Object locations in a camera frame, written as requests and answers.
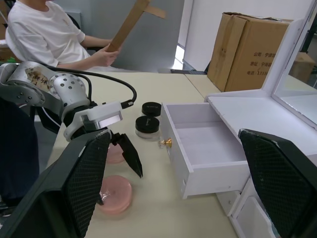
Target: beige table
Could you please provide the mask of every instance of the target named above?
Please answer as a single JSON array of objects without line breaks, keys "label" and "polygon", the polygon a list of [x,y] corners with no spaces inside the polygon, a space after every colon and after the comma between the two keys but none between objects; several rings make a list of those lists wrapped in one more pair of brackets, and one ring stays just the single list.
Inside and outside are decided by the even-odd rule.
[{"label": "beige table", "polygon": [[[169,157],[156,142],[140,139],[135,134],[135,119],[144,102],[201,103],[204,98],[180,74],[109,73],[120,78],[138,92],[136,104],[123,110],[123,121],[112,125],[114,132],[126,133],[136,147],[143,165],[142,179],[126,165],[107,165],[105,175],[121,175],[133,186],[131,207],[120,217],[106,216],[96,207],[87,238],[236,238],[230,221],[224,215],[215,195],[195,196],[181,200]],[[91,77],[93,100],[97,103],[130,99],[124,86]],[[49,161],[52,164],[67,146],[60,130]]]},{"label": "beige table", "polygon": [[284,87],[286,90],[294,90],[294,91],[304,91],[304,92],[316,92],[317,89],[313,88],[301,80],[294,78],[291,75],[286,76]]},{"label": "beige table", "polygon": [[185,76],[203,97],[209,95],[210,93],[220,93],[220,90],[214,86],[207,75],[186,74]]}]

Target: gray wall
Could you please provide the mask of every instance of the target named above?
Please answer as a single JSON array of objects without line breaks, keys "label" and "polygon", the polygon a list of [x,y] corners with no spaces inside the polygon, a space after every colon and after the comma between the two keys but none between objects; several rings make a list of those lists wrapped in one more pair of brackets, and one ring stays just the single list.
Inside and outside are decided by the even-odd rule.
[{"label": "gray wall", "polygon": [[[83,30],[95,37],[115,36],[134,0],[56,0],[65,10],[82,12]],[[166,19],[144,13],[123,45],[113,66],[131,70],[157,71],[174,64],[184,0],[152,0],[166,11]]]}]

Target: black lid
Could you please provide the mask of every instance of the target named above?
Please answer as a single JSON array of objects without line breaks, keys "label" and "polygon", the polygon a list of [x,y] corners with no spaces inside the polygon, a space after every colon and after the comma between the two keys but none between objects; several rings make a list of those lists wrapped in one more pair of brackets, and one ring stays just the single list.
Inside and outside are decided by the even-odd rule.
[{"label": "black lid", "polygon": [[135,121],[135,128],[142,133],[155,133],[159,131],[159,120],[149,116],[139,117]]},{"label": "black lid", "polygon": [[151,117],[160,116],[160,110],[162,105],[159,103],[148,102],[142,105],[142,113]]}]

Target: gold knob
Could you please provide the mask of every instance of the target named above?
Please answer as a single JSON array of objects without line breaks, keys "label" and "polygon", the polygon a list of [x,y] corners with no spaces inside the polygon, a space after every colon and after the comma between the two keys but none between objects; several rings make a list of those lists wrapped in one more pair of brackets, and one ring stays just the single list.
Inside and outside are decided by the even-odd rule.
[{"label": "gold knob", "polygon": [[161,140],[158,142],[159,146],[162,148],[163,146],[168,146],[169,148],[172,148],[172,139],[169,138],[168,140]]}]

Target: person's hand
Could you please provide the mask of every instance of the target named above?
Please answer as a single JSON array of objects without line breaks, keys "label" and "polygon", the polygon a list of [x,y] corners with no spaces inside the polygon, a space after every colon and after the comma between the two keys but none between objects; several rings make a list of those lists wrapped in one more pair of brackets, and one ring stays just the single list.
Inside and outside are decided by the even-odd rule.
[{"label": "person's hand", "polygon": [[108,67],[113,64],[119,52],[107,52],[109,45],[94,53],[91,58],[94,66]]}]

